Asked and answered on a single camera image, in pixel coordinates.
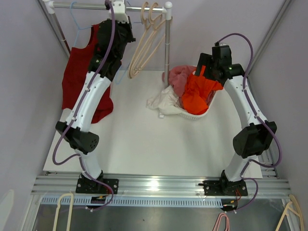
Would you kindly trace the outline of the pink t shirt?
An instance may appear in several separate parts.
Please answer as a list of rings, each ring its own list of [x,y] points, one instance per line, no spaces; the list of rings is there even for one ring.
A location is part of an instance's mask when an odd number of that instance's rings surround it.
[[[196,70],[196,66],[180,65],[172,68],[169,72],[168,82],[174,89],[174,92],[182,97],[185,91],[187,78]]]

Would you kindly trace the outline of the orange t shirt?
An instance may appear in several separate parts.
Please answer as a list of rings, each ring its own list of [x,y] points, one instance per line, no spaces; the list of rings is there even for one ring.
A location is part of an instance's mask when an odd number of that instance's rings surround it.
[[[218,90],[223,90],[219,82],[190,74],[181,97],[183,109],[192,115],[204,114],[209,109],[206,101],[210,99],[211,93]]]

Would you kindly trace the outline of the white t shirt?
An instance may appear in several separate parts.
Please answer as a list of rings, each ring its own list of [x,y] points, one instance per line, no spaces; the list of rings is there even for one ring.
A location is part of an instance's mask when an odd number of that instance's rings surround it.
[[[151,110],[158,110],[163,115],[177,115],[183,112],[179,99],[173,87],[169,85],[156,97],[149,98],[146,107]]]

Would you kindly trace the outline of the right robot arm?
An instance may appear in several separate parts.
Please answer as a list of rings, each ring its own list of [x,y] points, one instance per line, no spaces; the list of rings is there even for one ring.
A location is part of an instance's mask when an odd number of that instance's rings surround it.
[[[195,74],[219,83],[229,94],[240,118],[242,130],[233,138],[234,155],[219,180],[203,182],[205,195],[234,195],[240,191],[247,195],[244,173],[250,163],[270,147],[277,130],[275,122],[269,122],[260,112],[248,84],[244,82],[244,70],[233,64],[231,49],[218,42],[212,53],[201,53]]]

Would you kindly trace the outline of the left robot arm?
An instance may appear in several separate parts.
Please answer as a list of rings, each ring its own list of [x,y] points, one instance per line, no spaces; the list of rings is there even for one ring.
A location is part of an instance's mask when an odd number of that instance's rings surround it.
[[[52,161],[63,165],[77,157],[82,167],[76,186],[77,193],[115,193],[118,181],[103,178],[103,170],[94,151],[99,136],[90,131],[93,123],[112,113],[111,83],[121,67],[121,60],[128,43],[135,42],[132,24],[128,18],[107,19],[91,27],[90,40],[83,49],[73,47],[62,82],[62,108],[71,109],[64,122],[56,123],[60,140],[68,142],[75,154],[63,161],[56,160],[54,149]]]

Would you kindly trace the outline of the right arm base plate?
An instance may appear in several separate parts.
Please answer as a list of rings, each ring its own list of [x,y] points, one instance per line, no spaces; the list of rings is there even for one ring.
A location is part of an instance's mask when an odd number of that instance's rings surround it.
[[[225,181],[225,180],[204,180],[199,183],[207,196],[235,196],[239,192],[241,196],[248,196],[247,186],[244,180]]]

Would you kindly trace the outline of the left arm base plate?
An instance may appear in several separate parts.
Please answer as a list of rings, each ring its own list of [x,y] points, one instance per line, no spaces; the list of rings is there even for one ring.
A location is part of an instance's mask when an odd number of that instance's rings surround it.
[[[103,179],[103,183],[108,185],[117,194],[118,179]],[[79,194],[111,194],[110,189],[88,178],[79,178],[76,186],[76,193]]]

